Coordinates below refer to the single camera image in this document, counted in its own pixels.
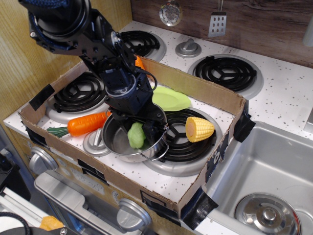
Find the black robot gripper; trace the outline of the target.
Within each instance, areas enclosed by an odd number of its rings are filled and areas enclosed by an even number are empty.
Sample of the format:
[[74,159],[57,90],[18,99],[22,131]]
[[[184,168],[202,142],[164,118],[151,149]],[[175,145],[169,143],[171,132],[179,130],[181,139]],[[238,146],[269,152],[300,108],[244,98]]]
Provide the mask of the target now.
[[150,145],[166,140],[168,123],[164,111],[152,102],[153,89],[145,73],[104,73],[105,103],[127,134],[133,120],[144,122]]

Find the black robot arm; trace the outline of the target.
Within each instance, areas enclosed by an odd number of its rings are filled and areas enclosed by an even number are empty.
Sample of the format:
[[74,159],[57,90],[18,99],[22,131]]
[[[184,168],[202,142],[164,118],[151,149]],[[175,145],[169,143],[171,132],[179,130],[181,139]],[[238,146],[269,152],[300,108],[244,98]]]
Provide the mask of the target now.
[[154,144],[167,125],[163,111],[152,101],[152,75],[136,66],[127,48],[105,17],[88,0],[22,0],[36,43],[55,54],[78,56],[102,79],[105,103],[124,131],[142,123]]

